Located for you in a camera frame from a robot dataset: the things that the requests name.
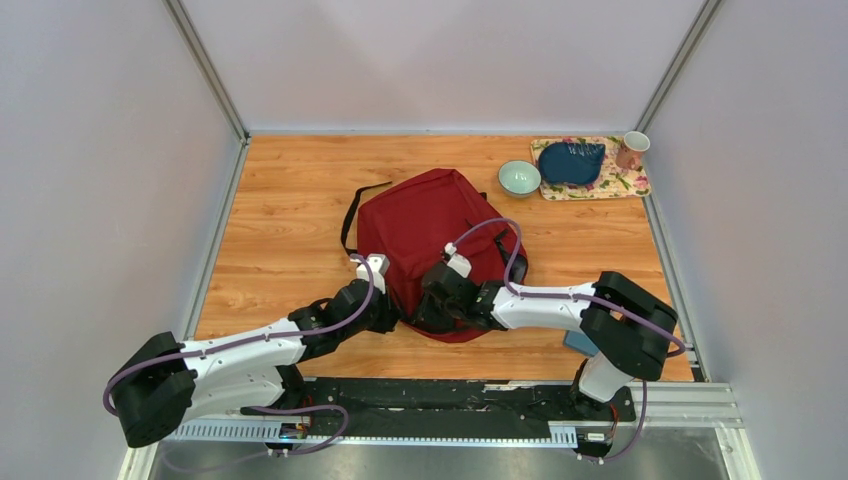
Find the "red student backpack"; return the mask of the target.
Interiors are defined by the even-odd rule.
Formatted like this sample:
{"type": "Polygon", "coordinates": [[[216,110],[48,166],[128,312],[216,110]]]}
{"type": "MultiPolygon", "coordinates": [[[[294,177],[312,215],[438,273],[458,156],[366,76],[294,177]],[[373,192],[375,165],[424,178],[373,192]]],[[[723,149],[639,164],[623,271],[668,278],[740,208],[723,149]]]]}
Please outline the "red student backpack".
{"type": "Polygon", "coordinates": [[[342,244],[351,232],[356,243],[345,251],[387,256],[389,296],[400,321],[413,331],[444,343],[464,343],[490,332],[487,324],[440,312],[424,292],[422,279],[441,261],[444,246],[457,241],[475,284],[500,281],[505,273],[523,282],[529,269],[526,251],[521,249],[511,266],[506,264],[516,247],[514,229],[455,169],[432,169],[380,187],[381,193],[367,201],[361,199],[365,190],[356,190],[340,232],[342,244]]]}

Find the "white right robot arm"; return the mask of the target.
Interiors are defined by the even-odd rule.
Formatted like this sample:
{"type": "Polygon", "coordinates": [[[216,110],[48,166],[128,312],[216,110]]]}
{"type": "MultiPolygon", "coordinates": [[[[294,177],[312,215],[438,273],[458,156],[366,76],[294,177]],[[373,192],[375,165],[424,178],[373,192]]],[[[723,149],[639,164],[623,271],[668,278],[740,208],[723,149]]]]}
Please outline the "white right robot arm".
{"type": "Polygon", "coordinates": [[[544,328],[585,335],[597,351],[570,391],[572,409],[585,419],[598,417],[631,380],[659,379],[666,359],[685,351],[674,334],[676,311],[614,271],[576,286],[533,287],[503,280],[476,284],[442,262],[423,276],[422,287],[438,316],[473,331],[544,328]]]}

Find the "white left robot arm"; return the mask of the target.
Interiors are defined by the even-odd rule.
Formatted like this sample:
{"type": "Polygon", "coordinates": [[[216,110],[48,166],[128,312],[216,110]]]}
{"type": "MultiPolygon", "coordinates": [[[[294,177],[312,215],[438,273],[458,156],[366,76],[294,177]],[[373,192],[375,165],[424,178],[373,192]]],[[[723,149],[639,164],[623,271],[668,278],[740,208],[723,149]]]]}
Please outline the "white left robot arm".
{"type": "Polygon", "coordinates": [[[158,442],[181,424],[236,411],[292,415],[305,404],[298,364],[328,355],[363,331],[394,330],[391,297],[356,279],[265,327],[207,341],[151,337],[116,373],[107,398],[128,446],[158,442]]]}

